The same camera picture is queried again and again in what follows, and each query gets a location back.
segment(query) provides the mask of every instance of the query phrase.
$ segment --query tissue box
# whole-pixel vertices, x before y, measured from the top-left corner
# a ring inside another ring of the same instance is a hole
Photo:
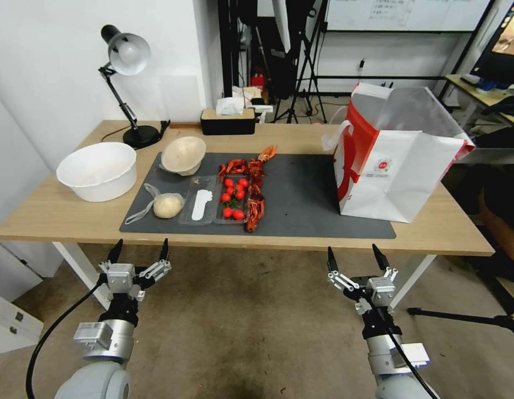
[[[245,108],[242,115],[216,115],[214,109],[204,109],[201,113],[201,130],[206,136],[253,134],[255,110]]]

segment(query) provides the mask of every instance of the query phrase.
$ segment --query bag handle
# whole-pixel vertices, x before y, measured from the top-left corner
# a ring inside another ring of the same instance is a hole
[[[151,207],[153,206],[153,203],[155,202],[155,197],[161,195],[161,192],[157,189],[157,187],[152,186],[151,184],[144,183],[144,188],[146,189],[146,191],[148,191],[149,194],[151,194],[153,199],[150,201],[148,205],[146,205],[146,207],[142,211],[134,213],[128,218],[126,218],[124,224],[131,224],[133,222],[141,220],[150,211]]]
[[[354,126],[353,124],[348,120],[344,120],[340,126],[338,127],[338,129],[336,130],[336,132],[334,132],[334,134],[329,134],[329,133],[325,133],[323,136],[322,136],[322,148],[323,148],[323,151],[333,151],[336,147],[336,144],[338,144],[338,140],[340,140],[340,136],[342,135],[342,132],[347,128],[349,127],[349,129],[347,130],[347,133],[352,136],[353,135],[353,130],[354,130]]]

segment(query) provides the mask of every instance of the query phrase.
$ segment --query whiteboard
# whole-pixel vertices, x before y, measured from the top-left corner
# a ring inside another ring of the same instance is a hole
[[[329,0],[328,30],[475,30],[490,0]]]

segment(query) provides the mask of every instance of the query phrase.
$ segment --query wooden table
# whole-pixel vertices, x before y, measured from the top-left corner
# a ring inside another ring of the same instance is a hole
[[[455,85],[459,90],[468,94],[473,101],[467,106],[466,110],[464,110],[464,115],[462,120],[460,121],[460,126],[462,124],[467,124],[469,119],[472,117],[473,113],[476,111],[478,105],[483,106],[491,106],[497,104],[502,99],[509,97],[510,94],[505,91],[499,90],[490,90],[487,92],[478,91],[476,87],[470,85],[469,83],[464,82],[460,79],[462,75],[447,75],[445,79]],[[514,116],[499,113],[510,124],[514,126]]]
[[[156,122],[149,124],[159,127]],[[107,133],[125,125],[125,121],[104,121],[80,147],[97,143]],[[172,127],[166,130],[161,142],[137,151],[137,182],[128,193],[112,201],[85,202],[52,175],[0,226],[0,239],[52,241],[88,288],[94,286],[98,272],[77,243],[113,244],[123,238],[126,244],[160,245],[168,238],[170,245],[198,247],[326,250],[330,245],[369,251],[371,244],[375,243],[383,252],[414,255],[407,270],[400,270],[397,279],[401,282],[398,284],[400,290],[392,305],[400,301],[437,254],[489,256],[493,253],[491,246],[442,185],[434,191],[413,223],[392,223],[397,235],[395,239],[229,236],[229,240],[225,240],[225,236],[206,234],[119,231],[153,159],[176,137],[199,136],[207,143],[208,152],[257,154],[268,145],[277,144],[278,153],[321,154],[321,135],[334,132],[336,128],[337,125],[257,124],[256,132],[251,136],[203,136],[195,127]],[[121,141],[122,133],[110,136],[107,141]],[[105,307],[108,306],[107,293],[106,287],[95,293]]]

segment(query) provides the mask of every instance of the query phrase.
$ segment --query floor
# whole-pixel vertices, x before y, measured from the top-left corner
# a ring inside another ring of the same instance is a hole
[[[93,263],[107,245],[84,245]],[[159,248],[126,246],[120,260],[148,265]],[[348,275],[377,273],[368,253],[336,251]],[[404,264],[390,255],[392,266]],[[140,305],[128,365],[131,398],[373,398],[375,382],[354,305],[327,283],[326,254],[249,249],[173,248],[172,271]],[[63,264],[16,301],[46,327],[86,292]],[[442,398],[514,398],[514,337],[457,321],[412,318],[403,309],[493,316],[493,297],[461,264],[439,257],[395,314],[405,342],[424,343],[432,362],[421,370]],[[38,398],[51,398],[86,364],[72,342],[101,306],[91,298],[43,348],[34,375]],[[24,397],[32,348],[0,355],[0,398]]]

